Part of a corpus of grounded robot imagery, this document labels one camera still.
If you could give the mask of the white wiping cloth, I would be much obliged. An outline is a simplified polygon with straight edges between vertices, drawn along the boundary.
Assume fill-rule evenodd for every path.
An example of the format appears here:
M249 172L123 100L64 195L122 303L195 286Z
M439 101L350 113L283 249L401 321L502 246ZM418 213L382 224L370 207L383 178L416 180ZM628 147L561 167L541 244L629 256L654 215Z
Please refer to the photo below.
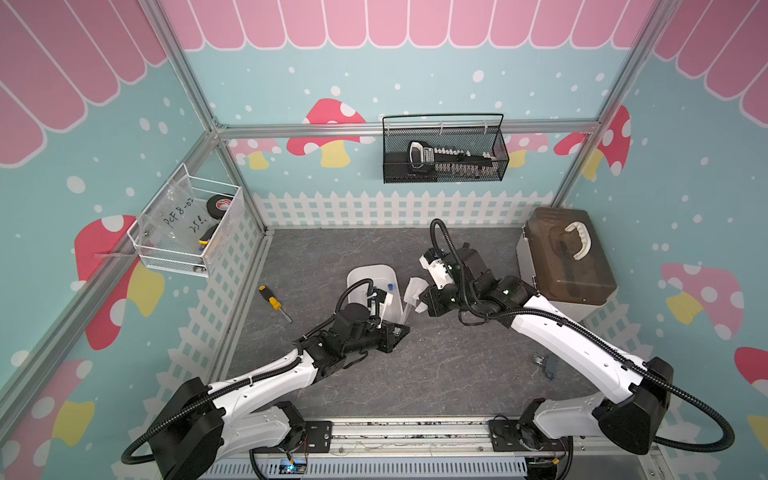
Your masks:
M417 313L422 313L428 309L428 306L425 303L422 303L418 296L419 294L429 287L429 284L426 280L419 278L419 277L412 277L409 280L409 283L406 287L405 294L404 294L404 303L407 302L411 303L414 306L414 310Z

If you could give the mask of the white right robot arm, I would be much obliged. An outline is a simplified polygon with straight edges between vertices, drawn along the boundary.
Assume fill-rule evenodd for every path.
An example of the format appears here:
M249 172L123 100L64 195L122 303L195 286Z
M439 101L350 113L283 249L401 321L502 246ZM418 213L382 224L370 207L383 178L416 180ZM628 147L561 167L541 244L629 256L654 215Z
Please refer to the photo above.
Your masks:
M470 313L478 324L496 321L546 347L588 379L597 393L570 400L533 400L516 429L522 444L540 450L548 440L602 436L621 449L646 454L652 444L713 453L730 448L735 431L712 407L673 385L673 368L654 357L645 361L602 340L571 320L522 279L498 279L469 245L445 252L430 248L420 259L434 282L420 295L430 316ZM659 436L672 398L692 405L721 429L704 444Z

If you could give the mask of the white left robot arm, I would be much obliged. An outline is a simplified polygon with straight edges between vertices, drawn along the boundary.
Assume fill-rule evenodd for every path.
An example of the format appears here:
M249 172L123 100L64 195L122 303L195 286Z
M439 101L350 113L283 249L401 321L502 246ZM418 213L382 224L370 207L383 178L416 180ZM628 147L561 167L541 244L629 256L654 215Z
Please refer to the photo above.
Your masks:
M364 360L392 352L407 325L359 303L338 308L295 340L289 353L247 374L205 384L195 377L172 395L147 430L122 453L124 465L153 463L165 479L198 479L217 461L260 448L291 454L306 421L285 395Z

